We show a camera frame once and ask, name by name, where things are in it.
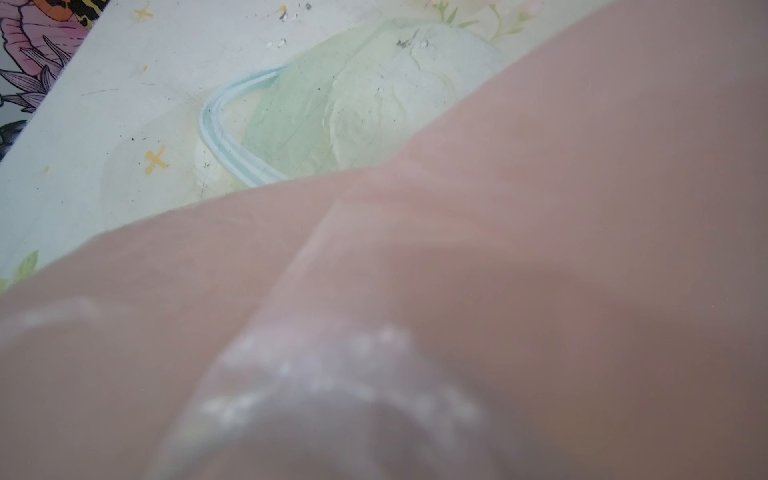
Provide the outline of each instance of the painted surface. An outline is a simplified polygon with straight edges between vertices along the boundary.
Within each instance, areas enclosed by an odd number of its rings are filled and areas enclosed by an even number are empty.
[[[608,0],[284,1],[217,0],[212,15],[210,0],[111,0],[93,24],[95,17],[80,20],[75,0],[0,0],[4,35],[4,25],[15,26],[8,31],[22,35],[20,45],[24,36],[29,43],[0,68],[34,78],[28,88],[46,89],[67,63],[41,104],[31,103],[44,92],[0,90],[27,93],[30,104],[6,101],[0,114],[35,109],[0,162],[0,279],[12,281],[30,252],[39,252],[35,264],[42,266],[105,230],[236,190],[239,182],[197,132],[205,100],[234,78],[284,65],[333,35],[387,18],[471,31],[511,63]],[[63,18],[67,8],[65,22],[50,16]],[[71,26],[68,36],[48,34],[63,23]],[[67,59],[79,42],[78,54]],[[231,127],[242,135],[249,118],[232,118]]]

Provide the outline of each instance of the yellow cross mark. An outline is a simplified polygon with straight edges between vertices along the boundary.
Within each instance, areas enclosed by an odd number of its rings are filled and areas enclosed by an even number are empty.
[[[151,151],[148,151],[147,154],[144,155],[144,158],[146,158],[151,162],[151,165],[147,167],[147,170],[144,171],[147,175],[151,174],[154,171],[155,167],[160,167],[163,169],[168,168],[168,164],[160,159],[160,156],[163,154],[164,151],[165,151],[165,145],[160,147],[160,151],[157,152],[157,155],[153,154]]]
[[[152,18],[152,17],[154,17],[154,15],[152,15],[152,14],[151,14],[150,12],[148,12],[147,10],[149,10],[149,4],[148,4],[148,3],[147,3],[147,6],[146,6],[146,7],[144,7],[144,8],[142,8],[141,10],[134,10],[134,12],[136,12],[136,13],[138,13],[138,14],[139,14],[139,21],[140,21],[140,22],[142,22],[142,21],[144,20],[144,17],[147,17],[147,18]]]

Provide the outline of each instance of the scratched white surface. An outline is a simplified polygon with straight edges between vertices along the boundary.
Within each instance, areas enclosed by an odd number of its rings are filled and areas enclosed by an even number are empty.
[[[550,1],[506,51],[517,58],[606,1]],[[43,265],[105,230],[233,191],[197,134],[212,90],[424,0],[310,2],[153,0],[139,22],[146,0],[112,0],[0,164],[0,277],[33,250]],[[147,175],[144,155],[163,145],[169,167]]]

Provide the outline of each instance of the white surface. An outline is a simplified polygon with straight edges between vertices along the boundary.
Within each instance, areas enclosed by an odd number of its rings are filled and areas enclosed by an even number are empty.
[[[300,10],[287,2],[282,22],[274,13],[280,0],[154,0],[154,17],[138,22],[134,10],[146,1],[112,0],[0,163],[0,277],[33,250],[49,263],[105,230],[232,191],[232,177],[197,134],[213,89],[360,22],[422,12],[425,3],[310,1],[309,11],[304,1]],[[606,1],[552,0],[501,43],[517,58]],[[169,167],[145,174],[144,155],[162,145]]]

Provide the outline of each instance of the printed illustration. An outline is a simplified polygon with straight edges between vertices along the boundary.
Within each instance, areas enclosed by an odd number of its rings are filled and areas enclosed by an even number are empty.
[[[0,0],[0,161],[104,11],[108,0]]]

